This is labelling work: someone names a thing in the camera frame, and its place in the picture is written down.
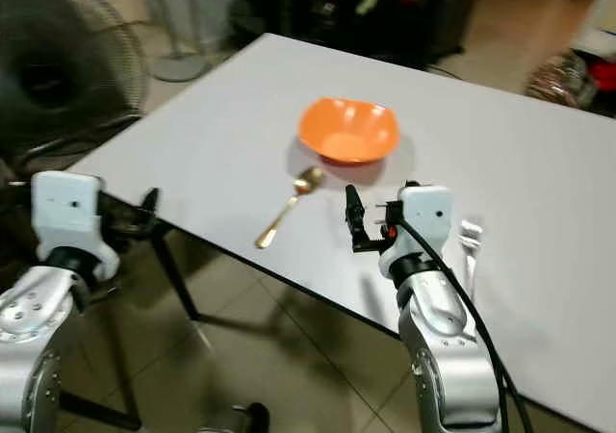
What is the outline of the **black table leg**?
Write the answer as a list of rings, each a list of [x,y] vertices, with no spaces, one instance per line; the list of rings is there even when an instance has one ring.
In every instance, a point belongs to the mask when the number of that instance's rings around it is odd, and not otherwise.
[[[173,260],[170,248],[167,245],[167,232],[171,230],[171,227],[165,222],[157,222],[154,225],[153,231],[151,231],[150,243],[151,248],[155,253],[155,257],[162,266],[164,274],[167,276],[168,283],[170,284],[172,291],[175,293],[179,302],[182,305],[188,319],[190,321],[204,321],[204,315],[199,313],[196,305],[194,305],[193,297],[191,296],[188,287],[184,280],[184,276],[180,273],[179,267]]]

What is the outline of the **black bags pile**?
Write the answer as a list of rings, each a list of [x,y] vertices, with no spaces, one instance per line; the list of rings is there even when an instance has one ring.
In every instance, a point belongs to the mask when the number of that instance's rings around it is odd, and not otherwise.
[[[230,0],[229,40],[298,38],[398,66],[427,69],[462,54],[476,0]]]

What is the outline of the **grey round stand base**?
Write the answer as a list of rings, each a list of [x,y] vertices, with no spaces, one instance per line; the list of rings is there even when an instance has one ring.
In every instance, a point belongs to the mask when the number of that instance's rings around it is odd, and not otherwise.
[[[166,54],[151,59],[150,75],[168,83],[186,83],[197,80],[211,67],[198,28],[197,0],[186,0],[189,35],[180,37],[175,29],[175,15],[168,0],[154,0],[160,24],[168,38]]]

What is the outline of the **orange bowl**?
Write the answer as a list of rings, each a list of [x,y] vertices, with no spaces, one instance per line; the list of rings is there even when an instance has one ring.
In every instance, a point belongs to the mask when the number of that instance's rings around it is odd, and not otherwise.
[[[401,134],[391,108],[370,100],[322,97],[302,112],[296,138],[327,160],[365,164],[391,156]]]

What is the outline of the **gold metal spoon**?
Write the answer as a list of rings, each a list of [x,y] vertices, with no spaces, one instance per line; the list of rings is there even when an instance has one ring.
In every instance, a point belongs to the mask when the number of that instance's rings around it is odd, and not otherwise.
[[[269,223],[269,226],[261,231],[258,239],[255,240],[255,247],[259,249],[268,248],[269,245],[273,243],[278,230],[280,230],[281,223],[289,216],[289,213],[294,209],[295,205],[298,204],[299,199],[316,191],[321,186],[322,182],[324,182],[324,179],[325,172],[321,167],[308,167],[302,170],[292,183],[292,186],[295,188],[295,194],[286,201],[281,212]]]

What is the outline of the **patterned brown bag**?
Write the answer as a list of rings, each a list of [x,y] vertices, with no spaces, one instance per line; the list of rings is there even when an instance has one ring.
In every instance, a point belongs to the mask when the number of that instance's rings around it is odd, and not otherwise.
[[[558,52],[532,69],[521,93],[616,119],[616,58],[573,49]]]

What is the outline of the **white plastic fork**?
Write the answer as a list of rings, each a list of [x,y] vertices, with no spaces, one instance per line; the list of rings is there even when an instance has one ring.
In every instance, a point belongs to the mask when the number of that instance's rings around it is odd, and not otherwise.
[[[475,300],[476,289],[478,289],[475,270],[478,266],[478,252],[481,248],[483,232],[484,229],[479,220],[463,218],[459,222],[458,240],[465,253],[466,291],[472,300]]]

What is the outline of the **black standing fan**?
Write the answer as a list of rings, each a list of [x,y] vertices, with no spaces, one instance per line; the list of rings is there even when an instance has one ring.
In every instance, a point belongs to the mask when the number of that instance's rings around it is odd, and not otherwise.
[[[106,0],[0,0],[0,155],[62,169],[141,119],[136,34]]]

